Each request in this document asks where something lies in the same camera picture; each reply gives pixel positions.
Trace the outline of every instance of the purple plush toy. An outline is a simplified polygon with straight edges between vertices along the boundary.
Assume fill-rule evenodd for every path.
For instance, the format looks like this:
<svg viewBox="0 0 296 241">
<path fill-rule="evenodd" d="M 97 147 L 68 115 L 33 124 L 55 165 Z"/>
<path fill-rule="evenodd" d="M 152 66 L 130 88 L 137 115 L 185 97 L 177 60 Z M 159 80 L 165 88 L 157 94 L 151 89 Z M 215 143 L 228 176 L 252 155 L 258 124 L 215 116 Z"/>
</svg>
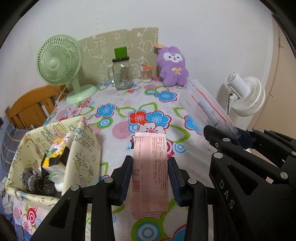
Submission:
<svg viewBox="0 0 296 241">
<path fill-rule="evenodd" d="M 185 58 L 177 47 L 158 50 L 157 64 L 161 68 L 159 76 L 165 86 L 184 86 L 189 73 L 185 68 Z"/>
</svg>

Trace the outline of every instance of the table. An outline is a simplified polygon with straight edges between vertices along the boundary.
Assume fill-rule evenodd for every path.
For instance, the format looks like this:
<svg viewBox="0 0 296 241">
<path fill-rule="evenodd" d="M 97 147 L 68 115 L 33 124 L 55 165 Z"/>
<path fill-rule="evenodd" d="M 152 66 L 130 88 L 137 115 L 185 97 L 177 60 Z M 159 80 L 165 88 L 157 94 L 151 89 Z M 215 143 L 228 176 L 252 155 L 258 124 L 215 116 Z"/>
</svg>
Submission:
<svg viewBox="0 0 296 241">
<path fill-rule="evenodd" d="M 117 91 L 109 84 L 97 88 L 98 91 L 83 102 L 67 105 L 62 101 L 45 124 L 78 115 L 89 120 L 102 147 L 99 180 L 110 176 L 114 168 L 121 166 L 126 155 L 133 154 L 131 136 L 137 131 L 147 131 L 166 133 L 168 157 L 174 156 L 179 167 L 187 170 L 191 178 L 212 186 L 208 173 L 210 156 L 215 149 L 197 132 L 190 116 L 179 106 L 182 87 L 165 87 L 162 82 L 144 83 L 136 79 L 128 90 Z M 112 207 L 116 240 L 183 240 L 187 209 L 176 205 L 169 190 L 168 211 L 154 212 L 150 217 L 131 213 L 129 193 L 121 207 Z M 48 213 L 19 201 L 14 209 L 15 220 L 26 226 L 29 234 L 34 233 Z M 87 217 L 87 240 L 90 239 L 90 225 L 91 217 Z M 212 224 L 209 227 L 209 240 L 212 240 Z"/>
</svg>

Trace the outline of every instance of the pink packet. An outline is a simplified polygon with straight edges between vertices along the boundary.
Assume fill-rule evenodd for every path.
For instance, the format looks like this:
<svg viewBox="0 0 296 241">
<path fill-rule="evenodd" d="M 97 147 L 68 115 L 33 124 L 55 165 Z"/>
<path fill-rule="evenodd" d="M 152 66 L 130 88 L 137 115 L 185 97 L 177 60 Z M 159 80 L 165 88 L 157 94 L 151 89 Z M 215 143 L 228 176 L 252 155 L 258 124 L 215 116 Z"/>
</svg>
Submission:
<svg viewBox="0 0 296 241">
<path fill-rule="evenodd" d="M 165 134 L 135 133 L 131 211 L 168 210 L 168 157 Z"/>
</svg>

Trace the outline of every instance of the green fan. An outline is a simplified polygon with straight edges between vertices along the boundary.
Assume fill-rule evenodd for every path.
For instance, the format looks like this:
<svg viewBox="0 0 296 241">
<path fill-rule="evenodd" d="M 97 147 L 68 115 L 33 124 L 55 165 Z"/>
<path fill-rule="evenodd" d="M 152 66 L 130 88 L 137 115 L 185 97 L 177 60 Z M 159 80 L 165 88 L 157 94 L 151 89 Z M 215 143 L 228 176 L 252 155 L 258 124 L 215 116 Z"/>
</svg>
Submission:
<svg viewBox="0 0 296 241">
<path fill-rule="evenodd" d="M 97 91 L 94 85 L 79 85 L 77 74 L 81 62 L 79 42 L 67 35 L 56 35 L 48 39 L 39 50 L 37 70 L 40 77 L 50 85 L 64 85 L 71 81 L 74 90 L 67 95 L 66 103 L 75 104 Z"/>
</svg>

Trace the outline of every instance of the wooden chair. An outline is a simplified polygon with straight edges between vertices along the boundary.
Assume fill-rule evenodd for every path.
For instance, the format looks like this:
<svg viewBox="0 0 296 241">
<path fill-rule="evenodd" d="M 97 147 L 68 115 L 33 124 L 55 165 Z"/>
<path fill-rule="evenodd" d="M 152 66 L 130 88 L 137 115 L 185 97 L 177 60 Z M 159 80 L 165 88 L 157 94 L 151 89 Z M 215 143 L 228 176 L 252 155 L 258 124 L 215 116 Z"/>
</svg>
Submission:
<svg viewBox="0 0 296 241">
<path fill-rule="evenodd" d="M 5 110 L 8 120 L 19 129 L 30 128 L 31 125 L 34 128 L 42 126 L 47 116 L 41 107 L 41 103 L 44 104 L 47 112 L 51 114 L 55 105 L 53 97 L 58 98 L 64 88 L 64 85 L 46 85 L 29 91 L 21 96 L 10 109 Z"/>
</svg>

